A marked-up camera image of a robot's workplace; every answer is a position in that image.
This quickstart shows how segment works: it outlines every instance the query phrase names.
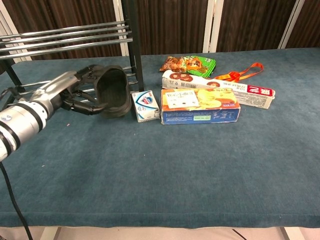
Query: soap box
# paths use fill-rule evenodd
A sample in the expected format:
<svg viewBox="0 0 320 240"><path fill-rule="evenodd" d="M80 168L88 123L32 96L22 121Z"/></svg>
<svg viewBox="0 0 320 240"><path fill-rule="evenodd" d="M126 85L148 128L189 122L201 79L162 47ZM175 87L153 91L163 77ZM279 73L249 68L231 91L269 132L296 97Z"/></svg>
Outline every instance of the soap box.
<svg viewBox="0 0 320 240"><path fill-rule="evenodd" d="M138 123L160 118L159 106L151 90L135 92L131 95Z"/></svg>
<svg viewBox="0 0 320 240"><path fill-rule="evenodd" d="M240 104L262 109L268 109L276 95L276 91L271 88L218 79L206 79L171 70L165 71L162 75L162 87L164 89L230 88Z"/></svg>
<svg viewBox="0 0 320 240"><path fill-rule="evenodd" d="M231 88L161 90L161 123L208 124L236 122L240 105Z"/></svg>

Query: orange lanyard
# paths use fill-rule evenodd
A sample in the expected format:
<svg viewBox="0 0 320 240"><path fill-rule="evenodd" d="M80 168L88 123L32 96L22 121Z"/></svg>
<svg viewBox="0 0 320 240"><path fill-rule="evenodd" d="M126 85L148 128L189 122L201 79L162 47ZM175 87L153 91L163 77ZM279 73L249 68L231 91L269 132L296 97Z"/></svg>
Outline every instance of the orange lanyard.
<svg viewBox="0 0 320 240"><path fill-rule="evenodd" d="M246 72L248 72L249 69L251 69L251 68L260 68L260 71L253 72L253 73L241 76L241 75L245 74ZM250 67L245 69L244 71L241 71L241 72L231 71L228 74L216 76L214 78L218 79L218 80L224 80L224 81L228 81L228 82L237 83L242 79L247 79L247 78L250 78L250 77L252 77L254 75L257 75L257 74L261 73L263 70L264 70L264 66L259 62L255 62Z"/></svg>

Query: metal rack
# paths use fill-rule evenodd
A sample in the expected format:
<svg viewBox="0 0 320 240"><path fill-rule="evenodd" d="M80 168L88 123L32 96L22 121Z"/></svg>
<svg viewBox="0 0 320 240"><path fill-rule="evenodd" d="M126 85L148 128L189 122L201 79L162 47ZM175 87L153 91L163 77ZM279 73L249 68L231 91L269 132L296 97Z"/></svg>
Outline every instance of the metal rack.
<svg viewBox="0 0 320 240"><path fill-rule="evenodd" d="M70 50L78 50L90 47L121 43L128 44L130 66L123 67L123 70L130 70L130 73L127 73L127 77L129 77L129 85L137 85L138 90L140 92L143 91L144 81L142 74L140 37L137 22L136 4L134 0L121 0L121 3L124 21L72 26L46 31L27 32L0 36L0 61L2 61L4 66L6 67L6 72L8 73L12 82L14 83L15 88L18 90L19 94L22 96L30 95L35 90L26 90L26 88L43 85L50 81L45 80L29 84L22 84L19 77L16 75L15 71L10 65L10 59L28 56L38 56L43 54L60 53ZM118 30L124 31L108 33L110 31ZM7 46L21 43L23 43L24 45ZM56 45L58 45L58 47L53 47L50 49L41 49L44 47L47 48ZM9 51L17 50L27 51L15 54L9 53ZM85 89L84 92L94 92L94 89ZM6 105L13 103L14 100L14 97L11 95L6 101Z"/></svg>

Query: blue tablecloth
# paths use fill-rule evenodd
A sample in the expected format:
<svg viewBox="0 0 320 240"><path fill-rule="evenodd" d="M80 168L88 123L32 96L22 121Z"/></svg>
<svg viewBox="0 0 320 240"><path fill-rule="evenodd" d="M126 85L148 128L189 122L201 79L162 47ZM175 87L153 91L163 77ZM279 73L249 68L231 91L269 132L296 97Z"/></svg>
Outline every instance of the blue tablecloth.
<svg viewBox="0 0 320 240"><path fill-rule="evenodd" d="M275 89L268 110L241 106L236 123L137 123L60 109L3 161L31 226L320 227L320 49L201 54L213 76L264 71L243 82ZM142 57L145 88L159 100L165 55ZM23 83L127 57L13 66ZM11 86L6 73L0 88ZM0 226L20 226L0 177Z"/></svg>

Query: red label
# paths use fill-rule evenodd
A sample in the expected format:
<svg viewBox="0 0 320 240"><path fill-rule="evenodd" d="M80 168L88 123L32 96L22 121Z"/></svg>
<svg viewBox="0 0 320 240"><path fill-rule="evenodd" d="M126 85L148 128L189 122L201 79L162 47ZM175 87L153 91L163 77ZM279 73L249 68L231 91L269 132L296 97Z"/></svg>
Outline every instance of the red label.
<svg viewBox="0 0 320 240"><path fill-rule="evenodd" d="M247 92L251 94L259 94L259 95L269 96L269 97L272 97L273 95L273 90L271 88L252 86L252 85L248 85Z"/></svg>

